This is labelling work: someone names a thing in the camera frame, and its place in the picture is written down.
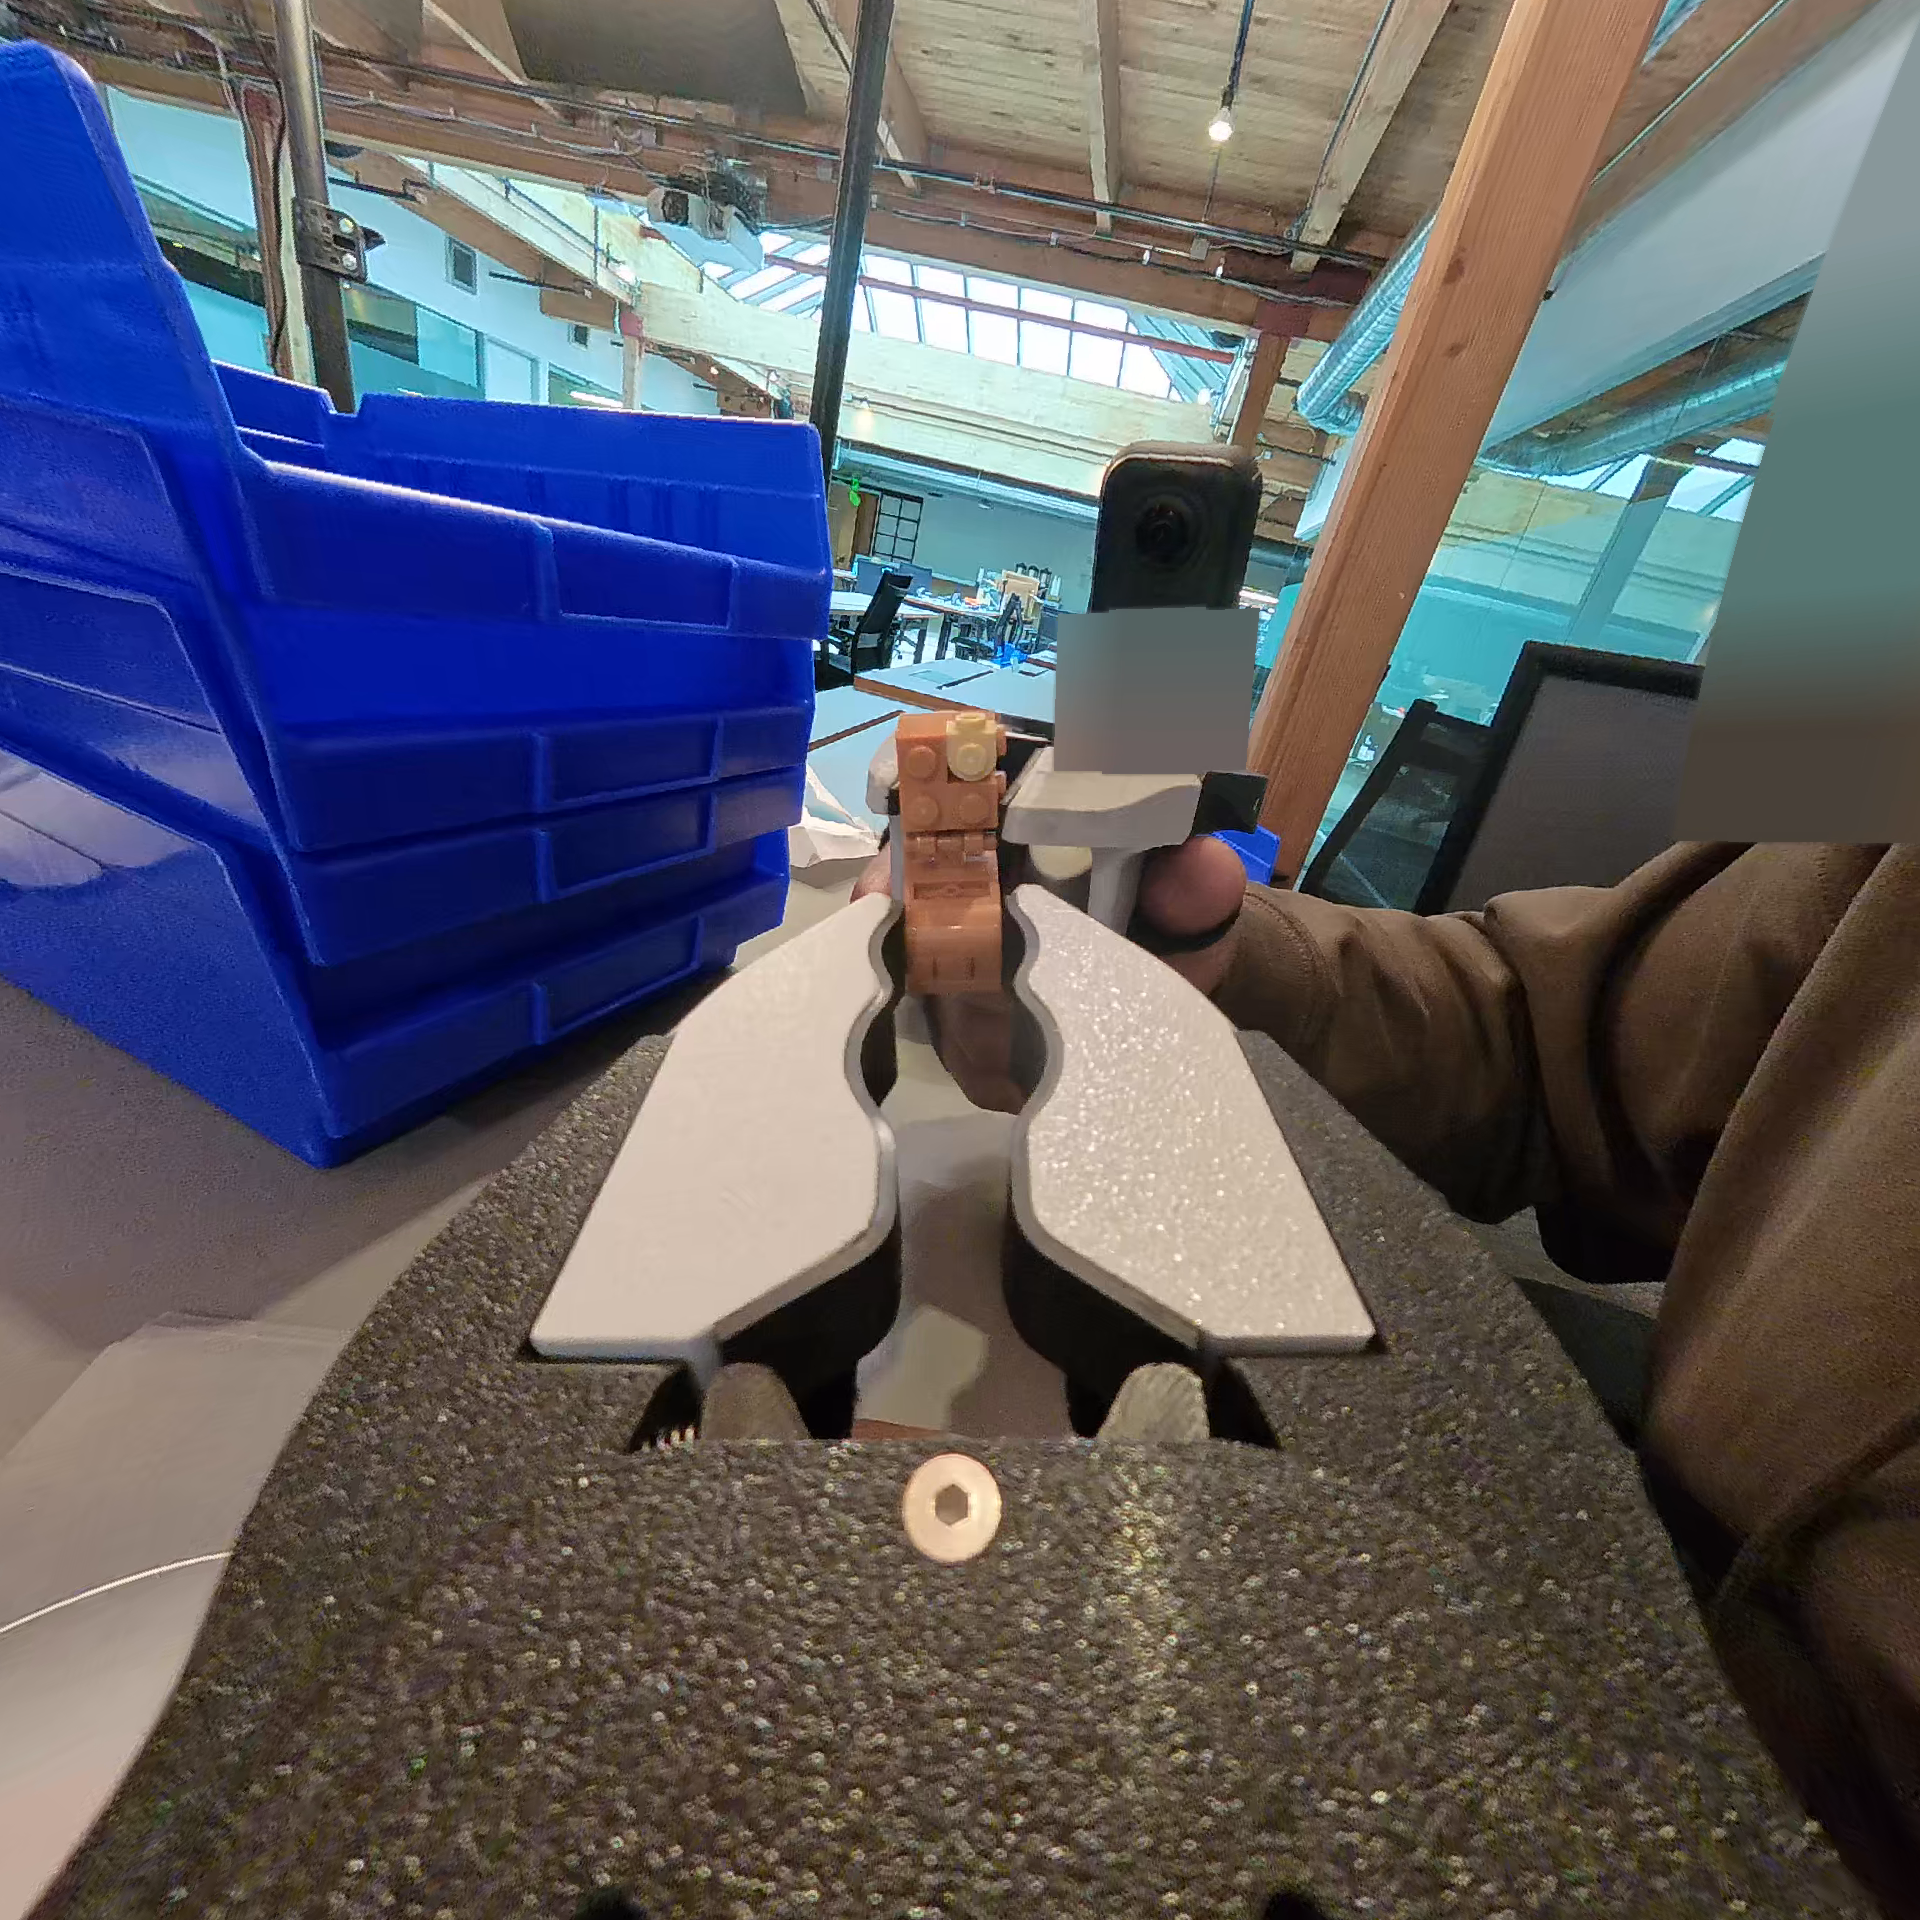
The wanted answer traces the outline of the person's right forearm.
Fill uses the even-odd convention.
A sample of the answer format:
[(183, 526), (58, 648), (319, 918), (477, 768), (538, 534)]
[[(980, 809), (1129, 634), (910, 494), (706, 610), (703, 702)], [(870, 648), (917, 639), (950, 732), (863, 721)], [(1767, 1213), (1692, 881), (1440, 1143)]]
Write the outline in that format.
[(1761, 1045), (1829, 939), (1811, 843), (1672, 846), (1470, 916), (1249, 890), (1215, 1005), (1458, 1213), (1672, 1252)]

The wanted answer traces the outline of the grey desk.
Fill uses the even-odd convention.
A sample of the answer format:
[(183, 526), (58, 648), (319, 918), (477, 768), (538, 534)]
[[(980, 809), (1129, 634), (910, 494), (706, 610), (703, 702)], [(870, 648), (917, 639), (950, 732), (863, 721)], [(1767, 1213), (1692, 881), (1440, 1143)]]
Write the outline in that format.
[(6, 1469), (6, 1913), (1547, 1913), (1543, 1635), (1440, 1469), (680, 1437), (717, 1350), (538, 1358), (645, 1045), (356, 1345), (161, 1315)]

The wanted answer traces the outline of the large black screen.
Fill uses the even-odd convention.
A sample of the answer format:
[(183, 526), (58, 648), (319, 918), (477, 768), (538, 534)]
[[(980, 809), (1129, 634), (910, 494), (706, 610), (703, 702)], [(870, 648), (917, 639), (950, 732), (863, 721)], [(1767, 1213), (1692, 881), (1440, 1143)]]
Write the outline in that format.
[(1696, 662), (1523, 645), (1421, 916), (1616, 887), (1677, 840)]

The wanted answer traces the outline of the person's brown jacket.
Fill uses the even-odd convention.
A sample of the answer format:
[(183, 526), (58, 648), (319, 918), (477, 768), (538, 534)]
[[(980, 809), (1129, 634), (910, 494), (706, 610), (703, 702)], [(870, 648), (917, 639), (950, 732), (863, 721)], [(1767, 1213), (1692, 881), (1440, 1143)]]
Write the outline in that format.
[(1484, 927), (1523, 984), (1562, 1205), (1672, 1244), (1645, 1474), (1718, 1664), (1914, 1913), (1914, 843), (1696, 843)]

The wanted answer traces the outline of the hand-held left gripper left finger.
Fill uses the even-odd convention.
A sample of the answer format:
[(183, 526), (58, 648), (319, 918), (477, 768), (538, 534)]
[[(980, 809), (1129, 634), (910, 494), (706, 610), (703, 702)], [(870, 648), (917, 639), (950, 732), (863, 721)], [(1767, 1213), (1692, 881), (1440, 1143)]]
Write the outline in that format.
[(670, 1032), (530, 1330), (543, 1358), (712, 1373), (723, 1340), (848, 1277), (901, 1225), (863, 1045), (892, 1005), (866, 897), (718, 980)]

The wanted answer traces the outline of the black office chair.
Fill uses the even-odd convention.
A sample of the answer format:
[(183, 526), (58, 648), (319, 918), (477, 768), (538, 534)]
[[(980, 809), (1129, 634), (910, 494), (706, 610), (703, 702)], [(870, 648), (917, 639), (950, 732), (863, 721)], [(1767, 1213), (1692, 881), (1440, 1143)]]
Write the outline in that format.
[(1298, 890), (1339, 906), (1415, 910), (1486, 751), (1490, 722), (1415, 702), (1372, 757), (1353, 806), (1308, 864)]

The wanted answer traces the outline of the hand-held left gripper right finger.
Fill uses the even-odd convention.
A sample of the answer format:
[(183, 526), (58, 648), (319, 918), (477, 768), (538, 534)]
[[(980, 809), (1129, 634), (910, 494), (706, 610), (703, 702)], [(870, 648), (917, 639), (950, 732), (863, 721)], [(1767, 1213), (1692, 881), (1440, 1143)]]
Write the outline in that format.
[(1043, 1038), (1012, 1147), (1021, 1233), (1198, 1358), (1368, 1350), (1377, 1323), (1234, 1024), (1043, 887), (1012, 918)]

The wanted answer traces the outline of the wooden pillar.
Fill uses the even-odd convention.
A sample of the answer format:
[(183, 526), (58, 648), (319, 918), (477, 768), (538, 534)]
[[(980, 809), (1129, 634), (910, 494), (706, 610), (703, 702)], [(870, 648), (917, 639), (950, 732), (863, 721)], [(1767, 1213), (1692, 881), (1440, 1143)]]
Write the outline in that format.
[(1286, 881), (1309, 864), (1658, 16), (1658, 0), (1523, 0), (1504, 18), (1249, 732)]

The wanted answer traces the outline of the person's right hand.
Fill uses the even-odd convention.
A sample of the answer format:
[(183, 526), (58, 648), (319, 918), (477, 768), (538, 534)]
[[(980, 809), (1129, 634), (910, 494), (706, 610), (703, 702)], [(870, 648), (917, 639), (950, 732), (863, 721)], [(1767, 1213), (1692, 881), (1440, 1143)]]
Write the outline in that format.
[(1129, 939), (1202, 994), (1215, 994), (1234, 968), (1242, 897), (1249, 870), (1241, 851), (1215, 832), (1198, 832), (1144, 859)]

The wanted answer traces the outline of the small orange brick assembly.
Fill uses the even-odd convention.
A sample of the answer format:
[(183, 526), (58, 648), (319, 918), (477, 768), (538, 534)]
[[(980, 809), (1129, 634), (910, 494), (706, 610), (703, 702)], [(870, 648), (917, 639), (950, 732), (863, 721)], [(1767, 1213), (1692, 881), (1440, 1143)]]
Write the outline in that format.
[(992, 710), (918, 710), (897, 729), (892, 890), (901, 900), (906, 994), (980, 1105), (1016, 1117), (1016, 1019), (1007, 991), (1003, 800), (1007, 722)]

